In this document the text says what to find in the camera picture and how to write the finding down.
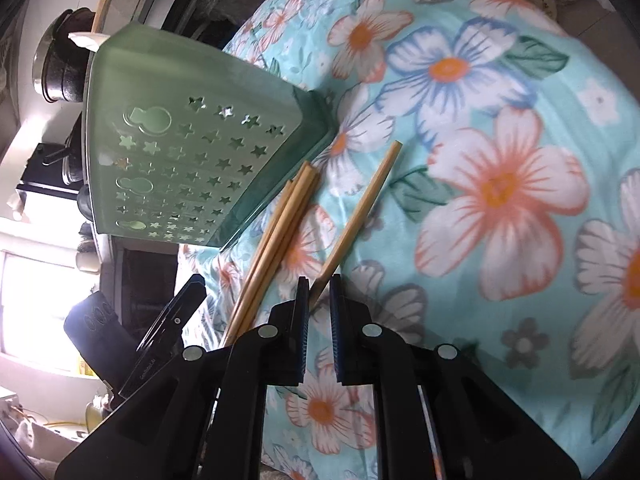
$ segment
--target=green plastic basket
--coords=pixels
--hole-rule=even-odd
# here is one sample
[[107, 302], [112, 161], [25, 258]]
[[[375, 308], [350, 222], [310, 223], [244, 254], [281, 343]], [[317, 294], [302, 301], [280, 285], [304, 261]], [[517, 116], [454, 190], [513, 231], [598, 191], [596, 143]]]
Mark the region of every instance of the green plastic basket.
[[95, 54], [85, 106], [97, 231], [214, 247], [336, 133], [316, 92], [135, 23]]

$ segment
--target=turquoise fabric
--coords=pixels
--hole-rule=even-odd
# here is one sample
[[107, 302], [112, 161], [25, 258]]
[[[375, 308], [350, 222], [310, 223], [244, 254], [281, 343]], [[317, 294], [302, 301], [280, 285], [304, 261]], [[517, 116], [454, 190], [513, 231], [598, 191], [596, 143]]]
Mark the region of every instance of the turquoise fabric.
[[[400, 140], [340, 269], [350, 294], [412, 344], [457, 345], [590, 475], [639, 403], [640, 114], [620, 81], [523, 0], [267, 0], [226, 50], [340, 123], [257, 323], [318, 273]], [[225, 253], [182, 248], [209, 293], [187, 344], [218, 345], [272, 211]], [[371, 392], [335, 383], [322, 305], [305, 383], [269, 390], [263, 461], [376, 478]]]

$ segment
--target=window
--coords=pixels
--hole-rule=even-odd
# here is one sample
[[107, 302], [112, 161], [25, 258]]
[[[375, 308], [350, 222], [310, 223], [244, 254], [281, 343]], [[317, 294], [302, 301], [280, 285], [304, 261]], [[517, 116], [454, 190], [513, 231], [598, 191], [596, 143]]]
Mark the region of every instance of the window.
[[0, 349], [49, 368], [76, 370], [78, 352], [63, 329], [96, 277], [0, 251]]

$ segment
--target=tile floor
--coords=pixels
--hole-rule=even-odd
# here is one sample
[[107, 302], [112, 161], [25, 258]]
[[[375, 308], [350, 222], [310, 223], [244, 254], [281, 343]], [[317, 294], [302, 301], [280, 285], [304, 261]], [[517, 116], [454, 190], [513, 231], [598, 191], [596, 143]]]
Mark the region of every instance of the tile floor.
[[640, 42], [616, 12], [596, 0], [579, 0], [558, 8], [558, 22], [600, 58], [640, 101]]

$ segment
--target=bundle of chopsticks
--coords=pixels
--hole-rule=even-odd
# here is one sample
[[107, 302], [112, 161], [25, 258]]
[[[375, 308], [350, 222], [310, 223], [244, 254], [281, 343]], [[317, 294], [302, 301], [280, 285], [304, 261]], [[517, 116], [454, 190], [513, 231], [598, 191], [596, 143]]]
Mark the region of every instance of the bundle of chopsticks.
[[[397, 141], [391, 144], [369, 186], [362, 194], [356, 209], [340, 234], [340, 238], [311, 286], [310, 309], [318, 301], [320, 294], [346, 256], [358, 231], [367, 219], [387, 175], [398, 158], [401, 147], [402, 144]], [[249, 266], [238, 300], [234, 305], [231, 319], [223, 335], [222, 346], [232, 345], [242, 334], [253, 327], [264, 295], [287, 253], [319, 182], [319, 171], [305, 161], [293, 181], [289, 180], [282, 189], [276, 208], [262, 234]]]

